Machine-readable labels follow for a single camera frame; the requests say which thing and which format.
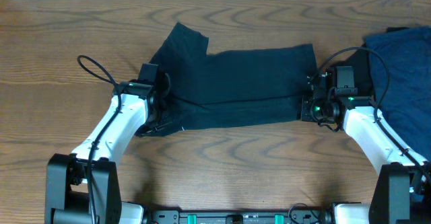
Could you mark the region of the dark teal t-shirt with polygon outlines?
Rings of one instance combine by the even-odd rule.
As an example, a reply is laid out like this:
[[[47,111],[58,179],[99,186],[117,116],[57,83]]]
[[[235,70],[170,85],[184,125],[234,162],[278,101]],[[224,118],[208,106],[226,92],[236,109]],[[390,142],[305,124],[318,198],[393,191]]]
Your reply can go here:
[[[159,122],[138,136],[298,120],[308,77],[317,70],[311,44],[208,54],[209,39],[177,23],[150,63],[169,75]]]

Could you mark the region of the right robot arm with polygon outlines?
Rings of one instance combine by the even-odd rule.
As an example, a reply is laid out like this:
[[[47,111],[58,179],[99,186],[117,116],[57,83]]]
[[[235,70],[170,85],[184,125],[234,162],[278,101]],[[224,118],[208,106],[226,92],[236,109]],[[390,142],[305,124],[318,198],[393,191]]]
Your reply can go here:
[[[307,83],[300,119],[346,133],[378,174],[369,204],[333,203],[320,223],[429,223],[430,162],[390,127],[372,97],[359,95],[354,70],[335,67]]]

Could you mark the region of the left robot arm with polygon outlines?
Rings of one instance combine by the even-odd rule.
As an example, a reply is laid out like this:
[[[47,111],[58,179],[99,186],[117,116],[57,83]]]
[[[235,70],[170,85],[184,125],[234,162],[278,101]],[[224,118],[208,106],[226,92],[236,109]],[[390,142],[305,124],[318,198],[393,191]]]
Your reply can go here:
[[[145,207],[121,199],[118,164],[139,130],[158,130],[170,76],[154,73],[122,82],[90,135],[46,167],[45,223],[146,223]]]

